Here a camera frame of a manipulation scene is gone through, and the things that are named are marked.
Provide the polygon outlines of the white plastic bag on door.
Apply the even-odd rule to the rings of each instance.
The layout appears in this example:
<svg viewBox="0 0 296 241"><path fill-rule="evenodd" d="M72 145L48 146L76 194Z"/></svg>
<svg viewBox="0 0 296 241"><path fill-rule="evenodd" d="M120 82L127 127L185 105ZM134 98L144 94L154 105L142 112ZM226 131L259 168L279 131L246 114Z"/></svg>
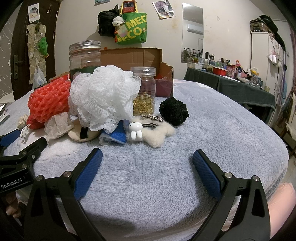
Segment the white plastic bag on door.
<svg viewBox="0 0 296 241"><path fill-rule="evenodd" d="M46 77L44 76L43 71L40 69L40 67L37 65L33 77L33 85L32 88L36 89L43 85L47 84Z"/></svg>

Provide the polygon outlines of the cream knitted scrunchie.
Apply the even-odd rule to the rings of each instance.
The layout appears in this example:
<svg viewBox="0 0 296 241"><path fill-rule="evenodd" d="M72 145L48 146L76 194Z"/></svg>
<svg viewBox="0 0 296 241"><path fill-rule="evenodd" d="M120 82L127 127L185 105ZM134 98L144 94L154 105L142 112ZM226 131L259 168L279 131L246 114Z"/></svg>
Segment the cream knitted scrunchie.
<svg viewBox="0 0 296 241"><path fill-rule="evenodd" d="M29 115L27 114L24 114L23 116L21 116L17 121L16 128L21 131L27 125L28 118L29 118Z"/></svg>

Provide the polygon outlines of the photo poster on wall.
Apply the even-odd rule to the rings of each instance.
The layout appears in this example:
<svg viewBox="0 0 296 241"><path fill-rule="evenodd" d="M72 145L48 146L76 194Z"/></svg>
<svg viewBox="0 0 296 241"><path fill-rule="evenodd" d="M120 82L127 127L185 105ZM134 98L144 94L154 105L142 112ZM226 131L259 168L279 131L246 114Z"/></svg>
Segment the photo poster on wall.
<svg viewBox="0 0 296 241"><path fill-rule="evenodd" d="M160 20L175 17L174 10L168 0L155 1L152 5L154 6Z"/></svg>

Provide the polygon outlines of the black hanging bag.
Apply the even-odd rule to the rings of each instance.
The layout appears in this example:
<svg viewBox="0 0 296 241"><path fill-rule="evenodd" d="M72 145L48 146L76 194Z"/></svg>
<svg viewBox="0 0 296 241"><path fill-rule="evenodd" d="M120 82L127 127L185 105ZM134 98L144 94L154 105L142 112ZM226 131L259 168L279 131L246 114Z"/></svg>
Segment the black hanging bag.
<svg viewBox="0 0 296 241"><path fill-rule="evenodd" d="M101 11L97 16L98 33L103 37L115 37L115 27L113 26L113 19L119 16L119 7L116 5L113 9L108 11Z"/></svg>

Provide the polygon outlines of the light blue fleece blanket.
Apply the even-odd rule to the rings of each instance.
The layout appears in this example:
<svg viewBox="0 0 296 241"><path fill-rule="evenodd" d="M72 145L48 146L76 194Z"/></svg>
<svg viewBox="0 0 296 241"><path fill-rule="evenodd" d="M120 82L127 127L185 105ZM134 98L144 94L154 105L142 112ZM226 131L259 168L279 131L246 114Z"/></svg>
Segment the light blue fleece blanket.
<svg viewBox="0 0 296 241"><path fill-rule="evenodd" d="M189 117L159 148L101 147L103 160L81 204L106 240L188 240L215 200L192 163L201 149L225 172L260 178L267 198L285 176L288 151L263 121L203 84L176 81Z"/></svg>

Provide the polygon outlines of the black fuzzy pompom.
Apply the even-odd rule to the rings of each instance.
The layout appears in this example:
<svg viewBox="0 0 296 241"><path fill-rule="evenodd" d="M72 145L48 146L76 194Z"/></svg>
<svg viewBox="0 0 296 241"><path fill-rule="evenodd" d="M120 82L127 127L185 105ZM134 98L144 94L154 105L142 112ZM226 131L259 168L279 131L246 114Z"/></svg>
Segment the black fuzzy pompom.
<svg viewBox="0 0 296 241"><path fill-rule="evenodd" d="M189 117L187 106L174 97L169 97L159 105L163 119L173 126L179 126Z"/></svg>

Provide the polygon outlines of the green tote bag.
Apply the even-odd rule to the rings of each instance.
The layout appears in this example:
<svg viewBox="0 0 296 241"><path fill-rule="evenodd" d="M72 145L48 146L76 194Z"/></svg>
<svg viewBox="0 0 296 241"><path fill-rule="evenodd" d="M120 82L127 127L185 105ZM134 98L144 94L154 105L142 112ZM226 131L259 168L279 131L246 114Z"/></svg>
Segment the green tote bag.
<svg viewBox="0 0 296 241"><path fill-rule="evenodd" d="M116 44L132 45L147 41L147 14L138 11L137 1L123 1L119 16L125 23L115 27Z"/></svg>

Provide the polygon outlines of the wall mirror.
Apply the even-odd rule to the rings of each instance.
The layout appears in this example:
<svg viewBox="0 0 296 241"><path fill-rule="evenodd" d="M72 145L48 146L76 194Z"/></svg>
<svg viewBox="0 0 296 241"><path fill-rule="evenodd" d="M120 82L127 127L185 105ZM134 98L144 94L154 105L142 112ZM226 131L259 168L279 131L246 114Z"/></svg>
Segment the wall mirror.
<svg viewBox="0 0 296 241"><path fill-rule="evenodd" d="M204 18L203 9L188 3L182 3L183 32L181 62L189 63L203 54Z"/></svg>

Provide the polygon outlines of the white tissue sheet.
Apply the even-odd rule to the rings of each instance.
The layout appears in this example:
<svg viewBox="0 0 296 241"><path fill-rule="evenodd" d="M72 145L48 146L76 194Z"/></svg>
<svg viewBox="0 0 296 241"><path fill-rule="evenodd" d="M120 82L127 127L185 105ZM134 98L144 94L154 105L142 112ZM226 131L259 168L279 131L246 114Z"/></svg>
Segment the white tissue sheet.
<svg viewBox="0 0 296 241"><path fill-rule="evenodd" d="M53 140L62 137L73 128L74 124L70 120L68 112L59 113L50 117L50 119L45 122L44 128L47 144L50 146Z"/></svg>

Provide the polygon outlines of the blue cloth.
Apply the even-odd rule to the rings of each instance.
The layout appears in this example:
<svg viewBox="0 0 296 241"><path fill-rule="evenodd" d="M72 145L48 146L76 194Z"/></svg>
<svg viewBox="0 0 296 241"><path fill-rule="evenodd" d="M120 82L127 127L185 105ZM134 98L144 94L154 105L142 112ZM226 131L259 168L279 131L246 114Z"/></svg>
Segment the blue cloth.
<svg viewBox="0 0 296 241"><path fill-rule="evenodd" d="M99 135L99 143L102 146L107 146L110 143L117 143L125 145L126 143L126 130L130 122L128 120L121 120L116 129L112 133L107 133L105 130L101 131Z"/></svg>

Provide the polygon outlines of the small jar gold capsules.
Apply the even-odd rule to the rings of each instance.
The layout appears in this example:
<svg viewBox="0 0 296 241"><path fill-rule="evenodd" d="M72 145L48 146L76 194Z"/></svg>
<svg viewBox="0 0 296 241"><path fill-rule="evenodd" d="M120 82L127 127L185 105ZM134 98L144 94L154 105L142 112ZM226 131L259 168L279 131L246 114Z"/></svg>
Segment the small jar gold capsules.
<svg viewBox="0 0 296 241"><path fill-rule="evenodd" d="M133 100L133 115L152 115L156 98L155 67L132 67L134 76L141 78L141 85L137 97Z"/></svg>

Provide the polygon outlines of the white fluffy star bunny keychain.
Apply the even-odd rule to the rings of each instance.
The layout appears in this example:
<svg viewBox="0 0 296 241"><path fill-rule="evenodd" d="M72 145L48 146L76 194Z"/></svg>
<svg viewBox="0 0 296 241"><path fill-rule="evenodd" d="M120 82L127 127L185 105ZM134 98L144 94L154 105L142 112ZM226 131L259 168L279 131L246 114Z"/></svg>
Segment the white fluffy star bunny keychain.
<svg viewBox="0 0 296 241"><path fill-rule="evenodd" d="M161 116L134 116L124 124L128 142L145 142L152 148L163 145L165 138L175 133L175 128Z"/></svg>

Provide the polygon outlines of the red foam net sleeve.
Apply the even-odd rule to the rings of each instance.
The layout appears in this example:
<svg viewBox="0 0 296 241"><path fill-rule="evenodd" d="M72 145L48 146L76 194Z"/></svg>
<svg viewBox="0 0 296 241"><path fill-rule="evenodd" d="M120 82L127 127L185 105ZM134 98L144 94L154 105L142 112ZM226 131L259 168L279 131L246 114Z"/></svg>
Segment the red foam net sleeve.
<svg viewBox="0 0 296 241"><path fill-rule="evenodd" d="M71 81L57 78L30 94L27 125L31 130L43 128L52 116L68 112Z"/></svg>

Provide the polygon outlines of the beige powder puff black band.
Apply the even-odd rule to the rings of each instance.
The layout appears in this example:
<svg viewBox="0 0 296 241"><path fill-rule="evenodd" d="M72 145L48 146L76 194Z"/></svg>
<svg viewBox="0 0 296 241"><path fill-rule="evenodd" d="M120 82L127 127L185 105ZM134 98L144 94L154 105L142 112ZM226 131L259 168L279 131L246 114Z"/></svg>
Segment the beige powder puff black band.
<svg viewBox="0 0 296 241"><path fill-rule="evenodd" d="M67 132L69 138L75 142L88 142L95 139L101 131L91 131L88 127L82 127L79 120L73 122L74 128Z"/></svg>

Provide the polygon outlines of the white mesh bath pouf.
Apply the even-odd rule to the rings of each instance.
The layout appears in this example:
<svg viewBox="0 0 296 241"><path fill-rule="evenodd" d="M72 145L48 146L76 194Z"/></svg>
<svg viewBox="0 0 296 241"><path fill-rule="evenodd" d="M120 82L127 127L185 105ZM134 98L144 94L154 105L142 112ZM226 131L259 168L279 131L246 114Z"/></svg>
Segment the white mesh bath pouf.
<svg viewBox="0 0 296 241"><path fill-rule="evenodd" d="M141 78L114 65L100 66L93 73L80 73L71 83L70 114L82 127L112 133L121 120L131 120L133 100Z"/></svg>

